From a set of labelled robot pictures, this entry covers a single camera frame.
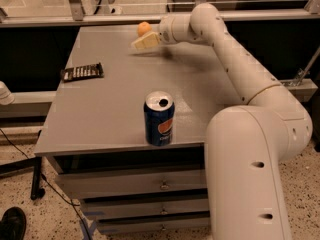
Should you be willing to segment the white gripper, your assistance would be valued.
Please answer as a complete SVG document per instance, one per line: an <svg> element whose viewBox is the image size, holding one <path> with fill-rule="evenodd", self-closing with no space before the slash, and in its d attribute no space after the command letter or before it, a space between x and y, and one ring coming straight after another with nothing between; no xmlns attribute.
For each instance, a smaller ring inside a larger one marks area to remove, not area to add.
<svg viewBox="0 0 320 240"><path fill-rule="evenodd" d="M154 48L159 45L160 40L164 44L176 44L179 40L174 35L174 24L177 23L176 15L167 15L161 18L158 25L158 33L149 31L131 43L136 50Z"/></svg>

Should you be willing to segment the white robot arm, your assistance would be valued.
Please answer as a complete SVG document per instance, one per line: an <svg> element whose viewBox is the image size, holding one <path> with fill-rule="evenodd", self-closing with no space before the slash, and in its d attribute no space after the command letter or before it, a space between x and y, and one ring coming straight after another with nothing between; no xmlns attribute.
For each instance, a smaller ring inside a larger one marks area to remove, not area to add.
<svg viewBox="0 0 320 240"><path fill-rule="evenodd" d="M292 240L279 163L304 150L312 120L301 103L229 32L211 4L142 22L136 50L207 43L241 98L209 122L205 170L213 240Z"/></svg>

